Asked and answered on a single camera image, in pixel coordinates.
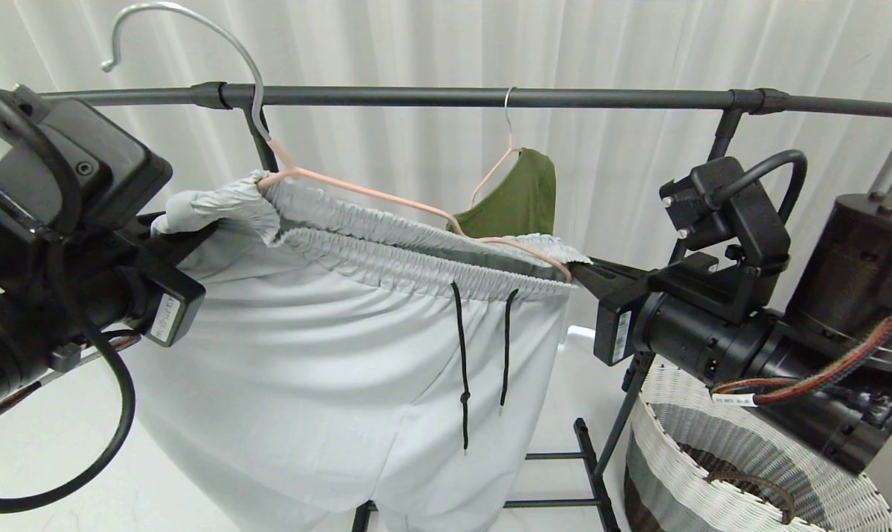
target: woven basket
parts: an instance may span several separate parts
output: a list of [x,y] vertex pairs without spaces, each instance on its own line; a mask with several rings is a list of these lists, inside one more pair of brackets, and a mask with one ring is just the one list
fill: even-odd
[[[892,531],[892,511],[867,476],[841,471],[741,408],[713,403],[678,368],[653,368],[630,422],[624,501],[634,532]],[[699,463],[757,481],[708,482]]]

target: black drawstring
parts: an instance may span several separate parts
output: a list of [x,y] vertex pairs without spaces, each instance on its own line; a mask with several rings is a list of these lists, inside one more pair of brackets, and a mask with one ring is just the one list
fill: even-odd
[[499,415],[502,415],[504,396],[508,393],[508,359],[511,351],[511,304],[515,296],[517,296],[517,289],[512,290],[512,293],[508,296],[508,301],[505,301],[505,367],[504,376],[502,377],[502,400],[499,402]]
[[459,353],[462,356],[462,385],[465,388],[459,400],[462,401],[462,451],[469,452],[469,368],[466,363],[466,329],[462,325],[462,296],[459,285],[452,282],[452,293],[455,294],[455,316],[459,322]]

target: white backdrop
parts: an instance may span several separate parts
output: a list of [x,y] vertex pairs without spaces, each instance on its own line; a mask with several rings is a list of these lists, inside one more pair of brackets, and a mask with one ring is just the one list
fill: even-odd
[[[183,3],[233,31],[267,84],[767,86],[797,95],[892,101],[892,0]],[[249,80],[225,41],[169,13],[132,18],[124,33],[124,63],[103,74],[98,64],[110,57],[112,18],[125,4],[0,0],[0,86],[23,83],[44,92]],[[239,111],[135,107],[105,114],[172,162],[173,181],[154,209],[172,192],[216,188],[259,165]],[[293,107],[267,108],[266,114],[298,164],[453,212],[465,208],[505,142],[499,109]],[[658,187],[704,161],[718,116],[511,111],[517,142],[555,162],[557,235],[588,255],[641,268],[662,266],[675,238]],[[745,117],[729,153],[745,166],[787,148],[810,158],[807,186],[788,226],[794,265],[801,265],[834,196],[867,191],[891,147],[889,118],[781,114]],[[0,156],[5,149],[0,141]],[[766,178],[775,201],[786,176],[783,171]],[[783,276],[777,305],[786,302],[798,276],[798,267]],[[584,296],[571,320],[592,324],[592,309]],[[78,377],[69,380],[80,383]],[[102,437],[109,430],[101,430]]]

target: white floor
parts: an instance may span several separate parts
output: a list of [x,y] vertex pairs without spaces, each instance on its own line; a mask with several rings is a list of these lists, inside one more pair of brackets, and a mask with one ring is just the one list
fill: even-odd
[[[590,353],[590,331],[572,327],[558,353],[531,451],[577,451],[573,422],[583,417],[599,452],[622,399],[625,363],[608,368]],[[110,438],[118,394],[106,367],[77,370],[0,417],[0,496],[54,488],[86,467]],[[625,441],[605,480],[624,530],[622,467]],[[580,461],[527,462],[513,498],[590,496]],[[353,512],[331,516],[318,532],[348,531]],[[503,511],[493,532],[599,532],[593,508]],[[0,532],[236,532],[229,522],[136,425],[124,449],[91,484],[54,505],[0,515]],[[370,532],[386,528],[372,515]]]

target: elastic waistband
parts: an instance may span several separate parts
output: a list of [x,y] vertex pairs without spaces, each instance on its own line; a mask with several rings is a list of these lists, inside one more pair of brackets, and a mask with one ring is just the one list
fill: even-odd
[[[266,171],[255,171],[250,179],[260,180],[269,175]],[[402,218],[378,209],[365,208],[357,203],[334,198],[320,188],[310,188],[286,178],[274,183],[262,192],[283,219],[306,222],[327,231],[341,235],[367,239],[371,242],[388,243],[401,247],[437,248],[455,251],[482,253],[483,255],[507,256],[536,266],[551,268],[541,259],[520,249],[507,245],[477,242],[465,236],[450,233],[425,223]],[[511,236],[560,262],[585,262],[590,259],[571,246],[564,245],[556,236],[524,235]]]
[[273,245],[284,245],[332,272],[356,282],[398,292],[452,298],[455,282],[464,299],[505,301],[512,290],[517,299],[547,300],[570,295],[576,286],[518,273],[502,272],[429,256],[391,245],[357,239],[310,227],[283,231]]

